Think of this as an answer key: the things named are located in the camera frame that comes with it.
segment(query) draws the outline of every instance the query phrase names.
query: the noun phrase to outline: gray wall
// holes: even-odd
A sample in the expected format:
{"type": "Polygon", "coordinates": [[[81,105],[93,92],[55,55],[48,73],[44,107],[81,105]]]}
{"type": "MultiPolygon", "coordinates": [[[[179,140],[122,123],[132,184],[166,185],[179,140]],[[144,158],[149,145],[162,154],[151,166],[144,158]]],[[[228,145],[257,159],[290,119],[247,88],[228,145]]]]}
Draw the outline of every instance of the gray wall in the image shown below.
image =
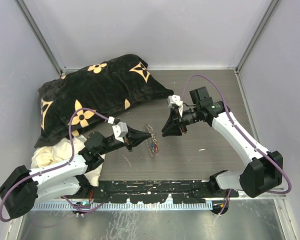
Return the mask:
{"type": "Polygon", "coordinates": [[[224,68],[238,64],[271,0],[25,2],[68,69],[126,53],[150,68],[224,68]]]}
{"type": "MultiPolygon", "coordinates": [[[[40,134],[37,91],[56,77],[16,3],[0,0],[0,185],[17,166],[30,166],[40,134]]],[[[0,239],[7,225],[0,222],[0,239]]]]}
{"type": "Polygon", "coordinates": [[[284,157],[300,235],[300,0],[284,0],[241,72],[261,141],[284,157]]]}

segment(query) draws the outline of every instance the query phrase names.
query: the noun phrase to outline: yellow flower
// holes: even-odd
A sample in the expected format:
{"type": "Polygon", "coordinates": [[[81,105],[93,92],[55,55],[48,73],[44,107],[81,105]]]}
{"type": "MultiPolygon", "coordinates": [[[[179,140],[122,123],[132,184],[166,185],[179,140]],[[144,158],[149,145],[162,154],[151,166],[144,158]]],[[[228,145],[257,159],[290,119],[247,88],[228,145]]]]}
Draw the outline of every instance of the yellow flower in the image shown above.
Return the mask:
{"type": "Polygon", "coordinates": [[[92,65],[88,68],[88,71],[93,71],[95,74],[98,74],[101,72],[102,68],[104,68],[105,66],[107,66],[106,63],[101,63],[98,65],[92,65]]]}
{"type": "MultiPolygon", "coordinates": [[[[74,109],[77,111],[82,109],[82,105],[78,100],[75,100],[74,109]]],[[[89,126],[87,119],[90,119],[93,115],[95,115],[92,111],[83,111],[80,110],[76,113],[76,116],[72,119],[71,125],[77,125],[80,123],[82,128],[89,126]]]]}

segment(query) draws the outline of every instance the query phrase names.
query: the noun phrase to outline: gray tabletop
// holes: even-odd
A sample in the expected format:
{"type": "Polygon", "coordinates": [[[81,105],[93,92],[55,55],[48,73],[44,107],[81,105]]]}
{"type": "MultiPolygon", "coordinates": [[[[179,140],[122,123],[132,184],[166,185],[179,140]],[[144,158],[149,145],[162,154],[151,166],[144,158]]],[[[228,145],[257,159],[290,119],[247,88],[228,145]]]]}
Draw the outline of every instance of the gray tabletop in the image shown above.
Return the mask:
{"type": "MultiPolygon", "coordinates": [[[[166,88],[181,95],[188,77],[203,74],[216,82],[227,104],[241,125],[251,133],[250,124],[239,89],[237,78],[232,70],[160,70],[151,74],[166,88]]],[[[218,92],[203,78],[194,78],[187,89],[184,101],[192,104],[189,91],[206,86],[213,100],[221,100],[218,92]]],[[[130,127],[142,130],[145,124],[152,126],[157,134],[159,154],[152,159],[145,143],[135,147],[133,152],[121,148],[105,157],[101,180],[208,180],[209,176],[221,170],[241,171],[243,163],[230,144],[207,123],[199,122],[188,126],[183,136],[162,137],[161,129],[170,114],[166,100],[144,103],[128,109],[120,119],[130,127]]],[[[97,126],[105,136],[112,134],[109,124],[97,126]]]]}

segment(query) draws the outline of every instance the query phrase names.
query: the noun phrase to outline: cream fabric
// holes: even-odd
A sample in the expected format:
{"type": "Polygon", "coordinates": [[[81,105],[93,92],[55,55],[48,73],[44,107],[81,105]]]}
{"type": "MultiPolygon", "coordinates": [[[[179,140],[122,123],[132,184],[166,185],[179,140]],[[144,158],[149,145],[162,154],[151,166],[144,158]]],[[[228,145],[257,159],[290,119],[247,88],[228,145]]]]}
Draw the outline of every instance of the cream fabric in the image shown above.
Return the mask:
{"type": "MultiPolygon", "coordinates": [[[[86,140],[87,139],[83,135],[79,135],[73,138],[74,154],[77,154],[85,147],[84,142],[86,140]]],[[[72,150],[70,140],[68,140],[67,138],[63,138],[54,146],[44,146],[37,148],[31,159],[31,168],[42,168],[63,160],[67,160],[71,157],[71,153],[72,150]]],[[[85,174],[85,177],[94,187],[97,187],[99,185],[99,177],[101,174],[102,165],[103,164],[101,164],[95,170],[92,170],[85,174]]]]}

